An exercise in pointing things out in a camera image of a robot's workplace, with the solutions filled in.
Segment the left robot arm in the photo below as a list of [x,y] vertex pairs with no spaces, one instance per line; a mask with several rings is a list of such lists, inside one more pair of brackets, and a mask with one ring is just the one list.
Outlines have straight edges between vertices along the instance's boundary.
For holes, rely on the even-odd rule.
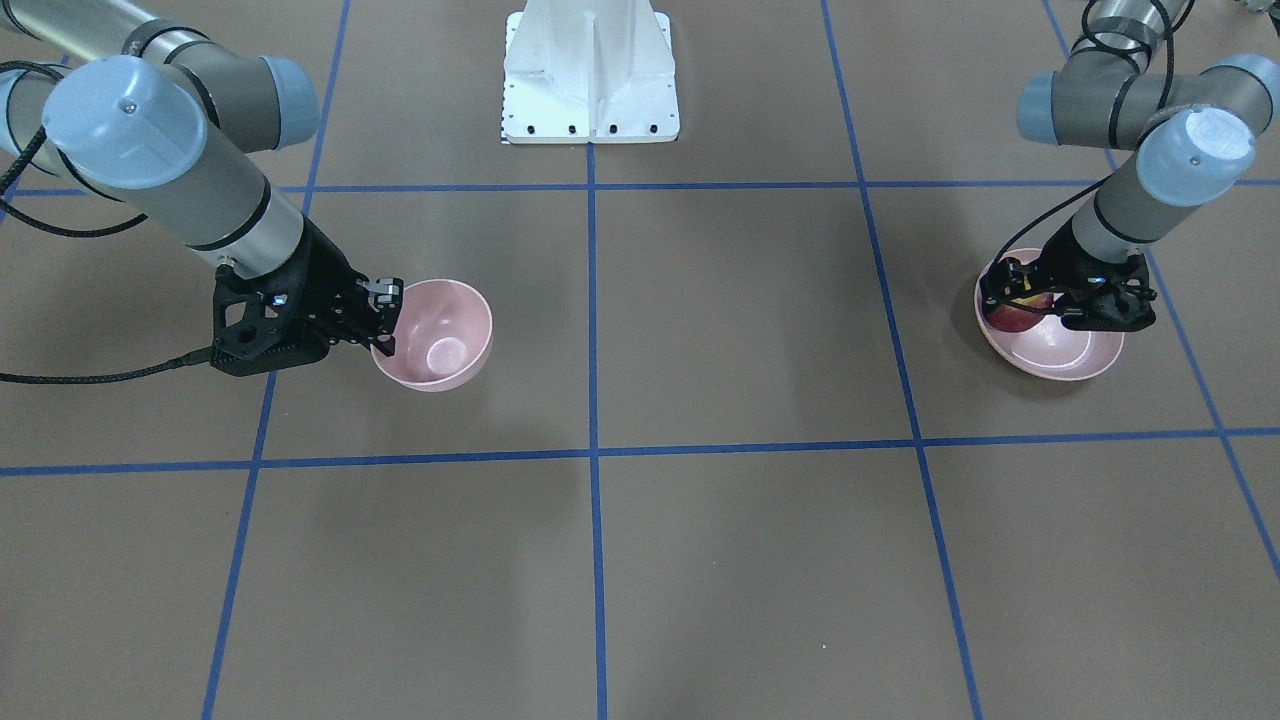
[[1129,333],[1155,322],[1149,249],[1252,167],[1277,123],[1277,63],[1236,54],[1194,76],[1175,69],[1189,1],[1089,1],[1065,64],[1034,77],[1018,128],[1039,143],[1128,159],[1069,199],[1075,211],[1032,260],[1009,246],[977,283],[993,331],[1055,316],[1075,332]]

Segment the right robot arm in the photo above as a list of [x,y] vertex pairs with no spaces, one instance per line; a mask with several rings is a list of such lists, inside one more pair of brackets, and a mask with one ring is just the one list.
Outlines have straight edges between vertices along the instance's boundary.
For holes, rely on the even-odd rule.
[[97,383],[209,364],[244,377],[360,345],[390,357],[404,286],[369,279],[252,161],[319,128],[307,73],[241,56],[128,1],[5,1],[3,27],[52,44],[74,68],[3,64],[9,187],[33,167],[132,206],[215,269],[206,348]]

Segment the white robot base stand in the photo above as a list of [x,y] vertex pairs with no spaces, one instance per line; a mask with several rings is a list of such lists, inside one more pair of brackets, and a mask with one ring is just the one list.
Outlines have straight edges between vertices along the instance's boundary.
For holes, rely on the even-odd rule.
[[504,41],[502,142],[678,138],[672,24],[652,3],[527,1]]

